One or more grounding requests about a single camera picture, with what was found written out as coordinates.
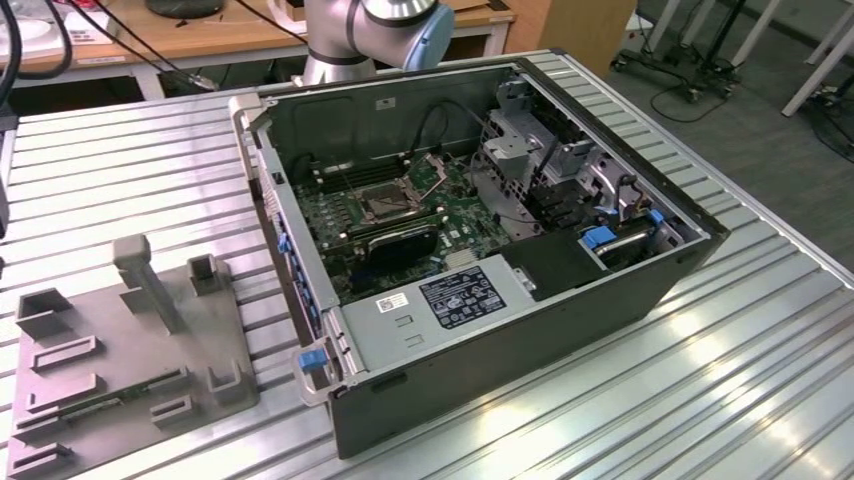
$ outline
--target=side panel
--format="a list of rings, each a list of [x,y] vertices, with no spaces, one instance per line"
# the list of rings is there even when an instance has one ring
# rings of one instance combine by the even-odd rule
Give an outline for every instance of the side panel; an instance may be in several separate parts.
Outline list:
[[[459,344],[331,401],[348,458],[639,320],[723,239],[634,270],[601,288]]]

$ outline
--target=power supply label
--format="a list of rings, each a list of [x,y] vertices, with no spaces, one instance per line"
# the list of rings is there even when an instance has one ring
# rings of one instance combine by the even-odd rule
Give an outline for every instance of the power supply label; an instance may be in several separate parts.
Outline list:
[[[480,267],[472,267],[420,286],[439,323],[447,329],[507,306]]]

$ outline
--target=wire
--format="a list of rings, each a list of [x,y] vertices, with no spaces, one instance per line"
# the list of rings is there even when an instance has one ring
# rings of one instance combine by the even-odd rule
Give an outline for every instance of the wire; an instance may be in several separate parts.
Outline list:
[[[813,110],[818,111],[818,113],[821,113],[821,115],[827,119],[827,121],[831,123],[831,125],[834,126],[835,130],[842,134],[842,136],[845,137],[846,141],[849,142],[849,145],[851,145],[854,142],[851,142],[851,135],[845,131],[845,129],[842,128],[842,126],[837,123],[835,119],[833,118],[833,116],[830,115],[830,113],[827,112],[825,105],[822,105],[821,101],[814,100],[809,103],[809,106],[811,107]],[[822,145],[825,145],[825,147],[827,147],[827,149],[834,152],[846,162],[853,163],[854,164],[854,158],[851,158],[851,155],[849,155],[849,153],[846,153],[842,149],[839,149],[839,147],[837,145],[834,145],[826,138],[825,135],[822,134],[819,128],[818,128],[818,122],[815,121],[814,118],[810,118],[813,116],[807,116],[807,121],[810,123],[810,127],[813,129],[813,135],[815,135],[817,140],[822,143]]]
[[[442,141],[442,137],[444,136],[444,134],[446,134],[446,132],[448,130],[448,124],[450,124],[450,113],[448,113],[447,109],[444,108],[444,105],[452,105],[456,108],[459,108],[480,124],[480,126],[486,130],[490,130],[494,135],[499,136],[498,132],[495,131],[495,129],[483,121],[480,116],[471,110],[471,108],[464,106],[456,100],[451,100],[450,98],[440,98],[439,100],[436,100],[435,102],[432,102],[430,104],[430,106],[427,107],[427,110],[424,111],[424,115],[422,116],[422,120],[418,123],[418,128],[415,130],[415,138],[412,139],[412,145],[410,145],[410,150],[406,153],[406,156],[408,158],[412,158],[415,156],[415,151],[418,150],[418,148],[422,145],[422,137],[424,135],[424,128],[427,126],[427,121],[430,120],[430,116],[432,115],[432,112],[438,108],[442,108],[442,110],[444,111],[444,116],[446,116],[444,128],[442,129],[442,134],[439,135],[439,142]]]
[[[151,44],[143,40],[143,37],[140,37],[134,30],[130,29],[130,27],[126,25],[126,23],[119,19],[119,17],[107,9],[107,7],[104,6],[104,3],[101,2],[101,0],[92,0],[92,2],[95,3],[95,5],[97,5],[97,8],[101,9],[101,11],[104,12],[104,14],[112,19],[114,22],[116,22],[116,25],[119,26],[119,28],[122,28],[126,32],[128,32],[128,35],[131,35],[131,37],[134,37],[136,39],[136,41],[143,45],[143,47],[146,47],[148,49],[148,51],[151,52],[151,54],[158,57],[160,59],[160,61],[163,63],[166,63],[170,68],[172,68],[172,70],[175,70],[176,72],[183,73],[184,75],[187,75],[187,77],[192,77],[192,75],[190,75],[187,72],[184,72],[180,68],[178,68],[178,65],[175,65],[172,63],[172,61],[166,58],[163,55],[160,55],[160,52],[158,52],[154,47],[151,46]]]
[[[655,105],[655,100],[658,100],[658,98],[673,92],[674,90],[677,90],[678,88],[683,87],[685,84],[679,84],[679,85],[674,85],[673,87],[666,88],[665,90],[662,90],[661,92],[658,92],[655,95],[653,95],[653,98],[650,98],[650,107],[653,108],[653,110],[655,111],[655,113],[658,113],[662,117],[665,117],[667,120],[677,122],[677,123],[697,123],[699,122],[703,118],[706,118],[709,115],[711,115],[711,113],[718,110],[723,105],[726,105],[726,102],[729,102],[729,98],[725,98],[721,103],[718,103],[714,107],[711,107],[709,110],[706,110],[706,112],[703,112],[699,116],[697,116],[695,118],[677,118],[673,117],[670,115],[667,115],[665,112],[662,112],[662,110],[658,108],[658,105]]]
[[[427,127],[427,122],[430,120],[430,117],[432,116],[432,112],[435,112],[438,109],[442,109],[442,112],[444,113],[444,128],[442,129],[442,133],[439,134],[439,142],[442,142],[442,137],[444,136],[448,130],[450,114],[448,114],[447,108],[444,108],[444,103],[442,102],[442,100],[439,100],[438,102],[432,103],[427,107],[427,111],[424,112],[424,115],[422,116],[422,120],[418,123],[418,128],[415,129],[415,138],[412,139],[412,145],[410,145],[410,150],[407,152],[408,158],[412,158],[415,156],[415,150],[418,150],[418,147],[422,146],[422,137],[424,136],[424,128]]]
[[[112,14],[112,12],[107,10],[107,7],[104,7],[104,4],[100,2],[100,0],[93,0],[93,1],[95,1],[95,4],[103,10],[104,14],[116,22],[116,25],[119,25],[124,29],[124,31],[128,32],[128,35],[131,35],[139,41],[139,43],[151,51],[152,55],[155,55],[163,61],[163,63],[166,63],[172,68],[172,70],[167,70],[155,62],[152,62],[150,59],[147,59],[142,53],[139,53],[134,48],[131,48],[131,46],[124,41],[122,41],[116,35],[114,35],[104,27],[100,26],[100,24],[95,20],[92,20],[92,17],[89,17],[89,14],[83,10],[83,8],[80,8],[76,2],[73,1],[68,2],[67,5],[77,12],[77,14],[85,19],[89,25],[92,25],[92,28],[95,28],[95,30],[97,30],[101,33],[101,35],[110,38],[110,40],[112,40],[122,48],[124,48],[130,53],[132,53],[136,57],[139,57],[139,59],[143,62],[146,62],[148,65],[151,65],[160,73],[167,74],[170,72],[175,72],[179,74],[179,77],[182,78],[182,80],[184,80],[191,85],[195,85],[204,90],[212,91],[218,89],[216,85],[214,84],[214,82],[211,82],[211,80],[198,75],[194,76],[187,72],[184,72],[180,68],[178,68],[178,66],[163,55],[160,55],[160,53],[154,48],[151,48],[151,45],[148,45],[148,43],[128,29],[127,25],[122,22],[122,20],[119,20],[119,18]]]
[[[827,149],[830,149],[830,151],[833,151],[833,153],[835,153],[846,162],[854,164],[854,159],[825,139],[818,128],[815,127],[815,123],[810,122],[810,126],[813,127],[813,134],[815,135],[815,138],[822,143],[822,145],[825,145],[825,147],[827,147]]]
[[[44,3],[48,6],[48,10],[51,11],[51,16],[53,17],[53,23],[56,24],[56,28],[59,28],[60,36],[63,37],[63,60],[59,64],[49,70],[43,72],[17,72],[17,78],[23,80],[49,80],[52,78],[59,77],[65,71],[68,67],[71,67],[71,61],[73,59],[73,52],[71,49],[71,36],[68,35],[68,29],[65,28],[65,22],[63,22],[63,17],[56,10],[56,5],[53,4],[53,0],[44,0]]]
[[[255,8],[252,8],[252,6],[244,2],[244,0],[235,0],[235,2],[238,2],[240,4],[240,6],[243,8],[246,8],[250,12],[252,12],[252,14],[260,18],[264,22],[267,22],[270,25],[272,25],[276,29],[279,29],[282,32],[287,33],[288,35],[291,35],[296,40],[299,40],[300,42],[303,42],[304,45],[308,45],[308,40],[306,40],[303,37],[300,37],[300,35],[298,33],[294,33],[291,30],[288,30],[287,28],[284,28],[282,25],[279,25],[279,22],[276,22],[272,18],[270,18],[267,15],[264,15],[262,12],[259,12],[258,10],[255,10]]]
[[[5,69],[3,70],[3,77],[0,78],[0,105],[5,103],[12,93],[12,86],[15,84],[15,78],[21,66],[21,56],[24,54],[24,45],[21,41],[21,30],[15,18],[15,12],[9,5],[9,0],[0,0],[0,12],[3,13],[3,19],[5,20],[5,28],[9,35],[9,61]]]

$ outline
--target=black cable bundle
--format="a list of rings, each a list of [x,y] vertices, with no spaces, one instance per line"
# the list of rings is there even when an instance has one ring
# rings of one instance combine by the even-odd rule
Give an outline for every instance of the black cable bundle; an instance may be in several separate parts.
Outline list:
[[[68,35],[68,30],[65,29],[63,18],[56,10],[56,5],[53,5],[53,0],[44,0],[44,3],[51,11],[56,28],[59,28],[60,35],[63,37],[63,60],[52,69],[43,72],[21,72],[21,58],[24,55],[21,30],[9,0],[0,0],[0,12],[3,13],[3,19],[5,20],[9,36],[9,61],[5,69],[3,70],[3,77],[0,78],[0,104],[4,104],[8,100],[9,94],[12,93],[12,85],[17,78],[23,80],[49,80],[65,73],[71,66],[73,53],[71,49],[71,37]]]

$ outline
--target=motherboard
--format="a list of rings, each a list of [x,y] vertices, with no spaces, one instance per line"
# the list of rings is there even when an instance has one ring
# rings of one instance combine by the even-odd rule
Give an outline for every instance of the motherboard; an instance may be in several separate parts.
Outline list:
[[[470,177],[471,158],[426,153],[296,186],[327,273],[347,304],[484,258],[511,241]]]

